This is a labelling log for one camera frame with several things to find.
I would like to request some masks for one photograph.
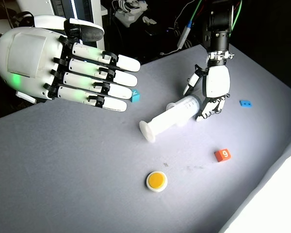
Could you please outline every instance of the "syringe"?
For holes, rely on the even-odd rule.
[[[149,142],[155,142],[155,136],[175,124],[186,122],[199,111],[199,102],[194,96],[186,96],[176,103],[167,105],[166,112],[153,118],[149,123],[139,122],[144,137]]]

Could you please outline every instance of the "gray tabletop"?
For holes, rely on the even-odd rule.
[[[65,100],[0,119],[0,233],[214,233],[291,140],[291,90],[231,46],[221,114],[148,143],[150,121],[182,98],[201,46],[141,67],[141,100],[118,113]],[[239,100],[250,100],[251,109]],[[232,158],[218,163],[214,152]],[[168,177],[161,193],[148,173]]]

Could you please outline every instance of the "blue block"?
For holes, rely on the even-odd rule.
[[[252,107],[251,102],[248,100],[240,100],[239,103],[241,104],[241,106],[243,108],[251,108]]]
[[[140,93],[137,90],[132,90],[131,102],[138,102],[140,100]]]

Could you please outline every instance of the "round yellow button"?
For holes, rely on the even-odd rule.
[[[165,183],[165,177],[161,173],[153,173],[149,177],[149,185],[152,188],[161,188]]]

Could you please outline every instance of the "robotic arm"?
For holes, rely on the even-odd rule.
[[[208,52],[207,68],[195,65],[194,74],[188,79],[183,95],[193,94],[201,102],[196,120],[220,113],[229,97],[230,78],[227,59],[229,35],[233,24],[233,4],[230,0],[213,0],[208,6],[207,20],[203,27],[203,47]]]
[[[0,35],[0,76],[17,96],[33,103],[58,97],[126,110],[127,104],[119,99],[131,98],[132,92],[123,85],[135,86],[137,78],[123,71],[137,72],[137,60],[84,45],[104,35],[94,23],[58,16],[33,20],[35,27]]]

